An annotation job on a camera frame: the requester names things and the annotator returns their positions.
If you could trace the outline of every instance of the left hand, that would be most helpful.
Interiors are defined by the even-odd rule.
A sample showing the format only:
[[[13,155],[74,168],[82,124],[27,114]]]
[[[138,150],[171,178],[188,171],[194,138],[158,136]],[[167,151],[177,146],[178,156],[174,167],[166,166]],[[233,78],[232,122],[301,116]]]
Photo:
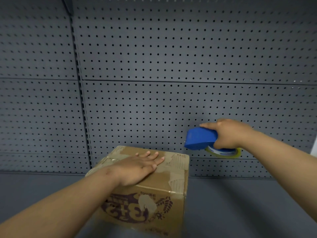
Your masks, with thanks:
[[[120,160],[107,168],[118,178],[120,186],[134,185],[154,172],[156,167],[164,161],[164,157],[157,159],[158,152],[150,154],[150,151],[140,156],[136,153],[135,156]]]

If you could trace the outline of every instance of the right hand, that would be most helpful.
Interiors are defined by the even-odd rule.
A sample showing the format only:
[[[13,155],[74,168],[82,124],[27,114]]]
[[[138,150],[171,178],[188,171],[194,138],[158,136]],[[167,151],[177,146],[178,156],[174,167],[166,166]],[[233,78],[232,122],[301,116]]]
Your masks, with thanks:
[[[216,123],[202,123],[199,126],[217,131],[216,149],[243,148],[244,138],[255,132],[250,125],[232,119],[218,119]]]

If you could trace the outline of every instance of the blue tape dispenser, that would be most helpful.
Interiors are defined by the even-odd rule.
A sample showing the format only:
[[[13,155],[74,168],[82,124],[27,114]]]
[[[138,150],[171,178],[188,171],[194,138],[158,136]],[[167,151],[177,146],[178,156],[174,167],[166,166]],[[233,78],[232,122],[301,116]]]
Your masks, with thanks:
[[[213,145],[217,138],[218,134],[215,130],[201,127],[192,128],[187,132],[184,147],[191,150],[204,149],[221,158],[237,158],[241,155],[240,148],[215,149]]]

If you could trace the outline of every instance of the tape residue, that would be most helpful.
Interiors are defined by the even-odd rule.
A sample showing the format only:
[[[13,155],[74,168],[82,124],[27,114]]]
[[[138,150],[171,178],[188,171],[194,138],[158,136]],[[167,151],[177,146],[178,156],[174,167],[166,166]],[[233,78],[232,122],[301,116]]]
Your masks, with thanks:
[[[153,214],[156,211],[157,206],[148,195],[140,195],[138,203],[141,211],[145,211],[145,209],[147,209],[149,214]]]

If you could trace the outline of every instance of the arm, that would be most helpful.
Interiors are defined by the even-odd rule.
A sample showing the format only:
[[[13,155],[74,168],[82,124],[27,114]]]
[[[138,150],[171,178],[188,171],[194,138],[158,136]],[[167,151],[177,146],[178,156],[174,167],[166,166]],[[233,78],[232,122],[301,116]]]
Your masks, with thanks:
[[[128,157],[85,177],[23,210],[0,225],[0,237],[74,237],[117,186],[133,185],[164,157]]]
[[[288,194],[317,222],[317,159],[249,125],[220,119],[201,124],[218,133],[214,147],[243,148],[255,156]]]

